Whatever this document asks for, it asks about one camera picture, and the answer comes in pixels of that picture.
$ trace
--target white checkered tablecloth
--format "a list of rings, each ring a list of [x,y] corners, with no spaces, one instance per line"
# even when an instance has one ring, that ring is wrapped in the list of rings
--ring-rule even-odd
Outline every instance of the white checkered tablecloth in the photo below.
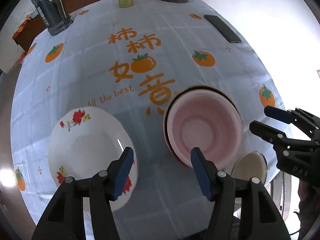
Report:
[[[261,151],[267,181],[273,179],[278,171],[272,145],[248,126],[258,120],[290,136],[288,125],[264,116],[260,88],[265,85],[272,92],[268,100],[283,108],[281,98],[245,39],[225,21],[243,41],[227,42],[206,14],[221,17],[201,0],[135,0],[130,8],[102,0],[72,13],[74,23],[62,33],[50,36],[44,30],[35,38],[11,114],[13,164],[23,176],[21,194],[35,223],[57,189],[47,161],[53,127],[71,109],[92,105],[122,123],[137,153],[137,186],[113,213],[121,240],[174,240],[205,229],[212,203],[202,196],[193,170],[168,150],[162,132],[168,100],[195,84],[215,87],[236,104],[244,124],[240,154]],[[193,57],[195,51],[202,61]],[[93,239],[86,212],[85,226],[87,239]]]

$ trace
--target red flower pattern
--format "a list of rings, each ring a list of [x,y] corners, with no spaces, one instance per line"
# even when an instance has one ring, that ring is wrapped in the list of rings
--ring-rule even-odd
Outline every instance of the red flower pattern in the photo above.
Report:
[[[57,172],[57,179],[58,179],[59,184],[61,184],[65,178],[66,178],[66,176],[63,176],[60,172]]]
[[[81,118],[83,117],[85,115],[85,112],[83,111],[81,111],[81,110],[79,110],[78,112],[75,112],[74,114],[73,114],[73,122],[74,123],[76,123],[76,124],[80,124],[81,123]]]
[[[124,184],[124,188],[123,188],[123,193],[125,194],[127,191],[130,191],[130,188],[131,188],[132,184],[131,184],[131,180],[130,178],[128,177],[125,184]]]

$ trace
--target black phone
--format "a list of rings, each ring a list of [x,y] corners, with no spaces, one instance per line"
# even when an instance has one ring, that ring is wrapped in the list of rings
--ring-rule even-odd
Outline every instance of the black phone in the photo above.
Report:
[[[205,15],[204,18],[210,22],[225,39],[230,43],[240,43],[241,39],[233,32],[218,16]]]

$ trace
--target wall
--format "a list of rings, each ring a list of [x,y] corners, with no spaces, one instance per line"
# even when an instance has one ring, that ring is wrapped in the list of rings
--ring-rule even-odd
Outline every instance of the wall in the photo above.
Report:
[[[303,0],[203,0],[228,20],[249,42],[272,76],[286,109],[296,107],[320,116],[320,25]],[[294,138],[308,139],[292,126]],[[286,225],[300,227],[299,180],[292,179]]]
[[[35,10],[31,0],[21,0],[0,31],[0,69],[8,73],[24,50],[12,39],[26,16]]]

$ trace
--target pink bowl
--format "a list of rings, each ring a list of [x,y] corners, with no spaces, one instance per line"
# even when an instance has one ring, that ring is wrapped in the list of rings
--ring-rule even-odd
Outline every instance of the pink bowl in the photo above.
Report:
[[[190,168],[194,147],[199,147],[220,170],[236,156],[241,145],[243,127],[237,110],[225,97],[208,89],[178,95],[164,127],[169,148]]]

